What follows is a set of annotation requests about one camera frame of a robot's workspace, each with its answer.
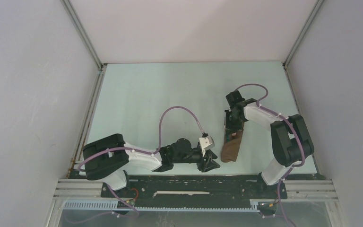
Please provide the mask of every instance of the brown cloth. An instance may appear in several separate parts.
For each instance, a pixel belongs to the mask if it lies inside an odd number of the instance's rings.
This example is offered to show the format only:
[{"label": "brown cloth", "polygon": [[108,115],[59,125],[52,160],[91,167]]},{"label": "brown cloth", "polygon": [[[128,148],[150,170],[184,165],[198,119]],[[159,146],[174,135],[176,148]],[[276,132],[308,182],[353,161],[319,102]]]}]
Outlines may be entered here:
[{"label": "brown cloth", "polygon": [[242,143],[243,130],[239,130],[232,135],[225,136],[225,141],[220,153],[220,160],[222,162],[235,162],[239,155],[240,144]]}]

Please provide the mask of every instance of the floor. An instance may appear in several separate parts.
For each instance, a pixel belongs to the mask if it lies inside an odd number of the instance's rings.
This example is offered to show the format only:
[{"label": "floor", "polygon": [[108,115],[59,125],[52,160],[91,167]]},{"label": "floor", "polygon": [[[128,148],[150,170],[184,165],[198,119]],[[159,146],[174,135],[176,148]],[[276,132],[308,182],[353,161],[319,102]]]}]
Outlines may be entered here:
[{"label": "floor", "polygon": [[[294,99],[283,70],[277,61],[109,64],[95,109],[88,143],[121,133],[128,143],[147,149],[158,146],[158,125],[169,107],[189,108],[205,132],[216,144],[219,155],[224,137],[225,96],[245,83],[259,83],[269,90],[261,103],[284,115],[297,113]],[[260,87],[240,89],[242,96],[260,98]],[[162,146],[186,138],[198,142],[200,131],[189,113],[174,109],[162,124]],[[272,160],[270,132],[254,122],[247,122],[236,162],[222,163],[205,175],[258,174]],[[138,166],[124,168],[130,175],[202,175],[195,164],[176,164],[170,171],[151,172]],[[312,157],[293,174],[316,173]]]}]

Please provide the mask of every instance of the white wall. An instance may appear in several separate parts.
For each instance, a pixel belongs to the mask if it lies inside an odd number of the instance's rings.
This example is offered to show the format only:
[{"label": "white wall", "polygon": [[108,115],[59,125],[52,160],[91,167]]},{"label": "white wall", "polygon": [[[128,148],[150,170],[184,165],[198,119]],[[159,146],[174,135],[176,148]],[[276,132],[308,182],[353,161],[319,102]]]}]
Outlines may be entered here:
[{"label": "white wall", "polygon": [[59,0],[0,0],[0,227],[43,225],[96,74]]},{"label": "white wall", "polygon": [[72,0],[102,62],[284,61],[316,0]]},{"label": "white wall", "polygon": [[326,1],[289,71],[318,164],[363,226],[363,1]]}]

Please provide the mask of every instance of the table surface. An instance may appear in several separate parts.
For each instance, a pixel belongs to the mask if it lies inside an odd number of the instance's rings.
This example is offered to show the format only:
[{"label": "table surface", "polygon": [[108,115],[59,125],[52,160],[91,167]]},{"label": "table surface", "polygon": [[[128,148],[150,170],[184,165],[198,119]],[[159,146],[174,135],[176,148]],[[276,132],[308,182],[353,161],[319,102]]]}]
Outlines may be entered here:
[{"label": "table surface", "polygon": [[[297,113],[294,99],[278,61],[109,64],[94,112],[88,143],[115,133],[130,144],[147,149],[158,146],[158,125],[162,113],[181,105],[197,116],[205,132],[212,136],[212,151],[220,156],[224,139],[225,96],[239,85],[259,83],[269,90],[261,103],[284,115]],[[260,87],[243,87],[245,98],[260,98]],[[195,145],[201,136],[192,116],[174,109],[164,117],[162,146],[186,138]],[[262,172],[273,158],[270,132],[254,122],[246,122],[236,162],[222,163],[219,169],[201,173],[195,164],[175,164],[170,171],[157,173],[137,166],[124,169],[130,175],[239,175]],[[312,157],[293,174],[314,174]]]}]

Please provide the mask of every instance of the robotic arm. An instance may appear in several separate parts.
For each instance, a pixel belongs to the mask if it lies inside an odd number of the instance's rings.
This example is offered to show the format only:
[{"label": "robotic arm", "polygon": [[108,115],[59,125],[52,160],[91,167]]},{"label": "robotic arm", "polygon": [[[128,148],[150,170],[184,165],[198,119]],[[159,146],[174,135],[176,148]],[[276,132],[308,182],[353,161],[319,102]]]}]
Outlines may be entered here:
[{"label": "robotic arm", "polygon": [[[264,186],[276,184],[293,164],[302,161],[296,139],[289,136],[289,134],[292,134],[290,128],[278,116],[257,107],[257,100],[253,98],[245,100],[239,91],[231,92],[226,96],[226,99],[230,106],[230,109],[225,111],[226,136],[242,130],[243,122],[246,121],[254,121],[271,132],[274,158],[268,167],[260,173],[259,181]],[[314,145],[303,117],[296,114],[285,118],[288,119],[296,131],[305,157],[312,155]]]},{"label": "robotic arm", "polygon": [[127,186],[127,173],[121,170],[125,165],[164,172],[171,170],[177,163],[196,163],[199,171],[207,172],[220,167],[213,160],[217,159],[217,156],[211,151],[214,146],[212,138],[204,134],[199,138],[199,143],[195,148],[191,147],[190,141],[182,138],[157,151],[135,147],[125,142],[121,134],[114,134],[83,147],[84,160],[111,148],[124,148],[113,152],[108,151],[89,160],[84,165],[85,174],[87,180],[101,180],[116,191]]}]

